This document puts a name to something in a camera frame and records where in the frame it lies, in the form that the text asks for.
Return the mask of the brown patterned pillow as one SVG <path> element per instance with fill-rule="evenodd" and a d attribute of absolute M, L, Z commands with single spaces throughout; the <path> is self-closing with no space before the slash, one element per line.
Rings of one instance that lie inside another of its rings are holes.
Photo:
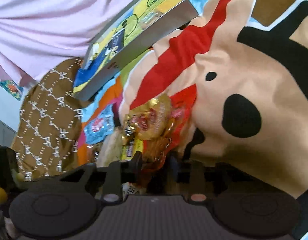
<path fill-rule="evenodd" d="M 78 166 L 78 138 L 85 103 L 73 96 L 81 59 L 52 70 L 25 96 L 11 149 L 25 180 L 55 176 Z"/>

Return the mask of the yellow snack packet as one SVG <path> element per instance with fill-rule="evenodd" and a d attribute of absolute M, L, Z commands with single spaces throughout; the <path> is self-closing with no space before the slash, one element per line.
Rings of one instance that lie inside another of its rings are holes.
<path fill-rule="evenodd" d="M 121 160 L 130 161 L 138 151 L 143 152 L 143 141 L 139 139 L 131 140 L 122 147 Z"/>

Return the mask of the colourful wall poster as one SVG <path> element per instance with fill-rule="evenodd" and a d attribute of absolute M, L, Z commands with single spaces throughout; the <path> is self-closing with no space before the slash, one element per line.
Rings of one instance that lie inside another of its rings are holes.
<path fill-rule="evenodd" d="M 23 94 L 23 88 L 19 87 L 14 81 L 0 81 L 0 86 L 6 90 L 16 100 L 20 101 Z"/>

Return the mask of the grey tray with cartoon lining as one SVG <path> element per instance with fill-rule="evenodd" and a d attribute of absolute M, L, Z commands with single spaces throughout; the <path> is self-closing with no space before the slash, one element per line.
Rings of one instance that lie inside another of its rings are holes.
<path fill-rule="evenodd" d="M 198 15 L 189 0 L 133 0 L 89 44 L 73 85 L 89 100 L 107 81 L 161 38 Z"/>

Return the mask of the blue shrimp snack packet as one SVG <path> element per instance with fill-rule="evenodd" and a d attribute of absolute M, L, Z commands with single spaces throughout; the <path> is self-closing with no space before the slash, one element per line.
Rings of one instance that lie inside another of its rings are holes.
<path fill-rule="evenodd" d="M 84 128 L 85 141 L 88 145 L 102 142 L 106 136 L 114 131 L 113 105 L 109 104 L 105 109 L 91 120 Z"/>

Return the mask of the colourful cartoon bed blanket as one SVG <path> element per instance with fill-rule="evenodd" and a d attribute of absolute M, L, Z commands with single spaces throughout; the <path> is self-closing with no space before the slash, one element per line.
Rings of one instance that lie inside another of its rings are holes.
<path fill-rule="evenodd" d="M 208 0 L 84 110 L 83 126 L 119 98 L 119 118 L 196 87 L 177 154 L 222 161 L 299 197 L 308 190 L 308 0 Z"/>

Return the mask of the pink hanging curtain cloth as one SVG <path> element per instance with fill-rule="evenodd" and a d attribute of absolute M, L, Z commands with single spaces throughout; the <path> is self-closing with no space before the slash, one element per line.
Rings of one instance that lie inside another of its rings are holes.
<path fill-rule="evenodd" d="M 133 0 L 0 0 L 0 81 L 39 81 Z"/>

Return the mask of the gold foil snack packet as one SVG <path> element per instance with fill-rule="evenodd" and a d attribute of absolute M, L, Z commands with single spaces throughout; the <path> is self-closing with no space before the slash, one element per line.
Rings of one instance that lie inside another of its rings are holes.
<path fill-rule="evenodd" d="M 162 94 L 129 111 L 123 123 L 123 145 L 132 140 L 146 143 L 142 152 L 144 161 L 154 162 L 161 158 L 169 144 L 170 133 L 176 119 L 172 117 L 172 101 Z"/>

